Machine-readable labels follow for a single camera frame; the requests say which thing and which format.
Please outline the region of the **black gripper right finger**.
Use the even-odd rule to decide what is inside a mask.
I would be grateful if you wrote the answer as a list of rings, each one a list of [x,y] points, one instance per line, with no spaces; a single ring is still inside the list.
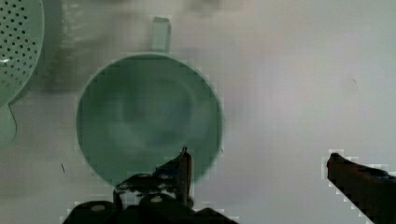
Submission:
[[[396,182],[388,172],[332,153],[327,179],[374,224],[395,224]]]

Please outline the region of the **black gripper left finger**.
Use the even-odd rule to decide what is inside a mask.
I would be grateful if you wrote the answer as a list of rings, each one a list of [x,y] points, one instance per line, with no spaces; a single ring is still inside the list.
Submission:
[[[191,155],[187,147],[172,160],[157,166],[151,174],[135,174],[113,190],[115,205],[139,205],[150,194],[166,194],[184,205],[192,205],[190,196]]]

